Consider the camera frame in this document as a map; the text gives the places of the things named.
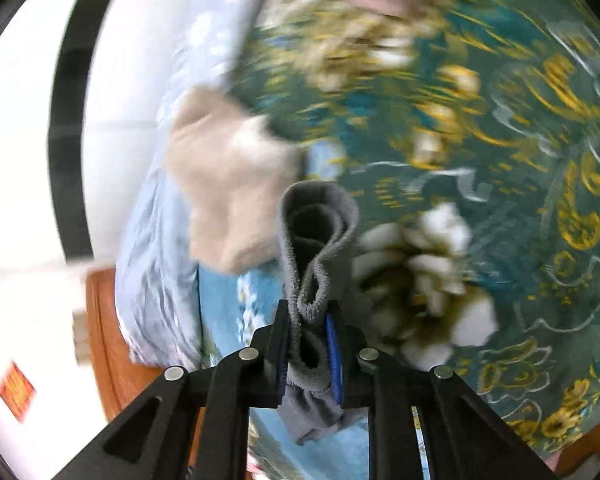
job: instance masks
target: gray cloth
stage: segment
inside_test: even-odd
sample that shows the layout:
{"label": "gray cloth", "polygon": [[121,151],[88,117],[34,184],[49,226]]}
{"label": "gray cloth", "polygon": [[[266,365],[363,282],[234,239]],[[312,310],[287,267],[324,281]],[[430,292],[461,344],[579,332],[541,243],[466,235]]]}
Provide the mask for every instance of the gray cloth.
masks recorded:
{"label": "gray cloth", "polygon": [[287,386],[278,413],[298,444],[334,433],[359,414],[331,395],[325,340],[329,300],[359,308],[350,279],[358,205],[331,182],[298,182],[280,205],[280,250],[290,318]]}

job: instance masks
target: red sticker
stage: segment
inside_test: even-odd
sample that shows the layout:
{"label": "red sticker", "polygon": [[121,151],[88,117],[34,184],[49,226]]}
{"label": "red sticker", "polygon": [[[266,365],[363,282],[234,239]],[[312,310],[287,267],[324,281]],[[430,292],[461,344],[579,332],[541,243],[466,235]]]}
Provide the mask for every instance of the red sticker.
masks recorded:
{"label": "red sticker", "polygon": [[18,422],[22,423],[24,420],[35,393],[36,391],[29,380],[20,371],[18,365],[12,361],[0,381],[0,398]]}

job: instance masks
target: green floral blanket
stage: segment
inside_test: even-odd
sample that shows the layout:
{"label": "green floral blanket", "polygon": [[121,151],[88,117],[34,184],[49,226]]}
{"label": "green floral blanket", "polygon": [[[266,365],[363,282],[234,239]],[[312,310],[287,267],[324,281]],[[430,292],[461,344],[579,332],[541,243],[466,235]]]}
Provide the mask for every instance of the green floral blanket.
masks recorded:
{"label": "green floral blanket", "polygon": [[432,0],[410,21],[267,0],[233,93],[306,143],[363,229],[455,202],[500,329],[450,364],[544,458],[600,421],[600,23],[582,0]]}

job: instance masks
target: black wall trim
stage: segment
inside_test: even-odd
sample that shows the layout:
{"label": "black wall trim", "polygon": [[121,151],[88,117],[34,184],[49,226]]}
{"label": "black wall trim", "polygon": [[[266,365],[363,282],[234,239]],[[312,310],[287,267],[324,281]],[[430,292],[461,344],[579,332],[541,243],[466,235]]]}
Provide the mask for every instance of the black wall trim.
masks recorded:
{"label": "black wall trim", "polygon": [[109,2],[76,1],[56,66],[49,116],[49,185],[67,261],[93,258],[82,190],[82,117],[91,57]]}

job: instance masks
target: white floor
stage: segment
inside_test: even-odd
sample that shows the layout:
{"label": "white floor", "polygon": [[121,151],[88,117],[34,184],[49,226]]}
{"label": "white floor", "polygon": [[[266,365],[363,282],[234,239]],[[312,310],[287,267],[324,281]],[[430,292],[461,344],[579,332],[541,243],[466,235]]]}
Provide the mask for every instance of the white floor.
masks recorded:
{"label": "white floor", "polygon": [[75,361],[84,267],[0,275],[0,378],[13,360],[36,395],[20,424],[0,398],[0,452],[19,480],[49,480],[106,424],[90,366]]}

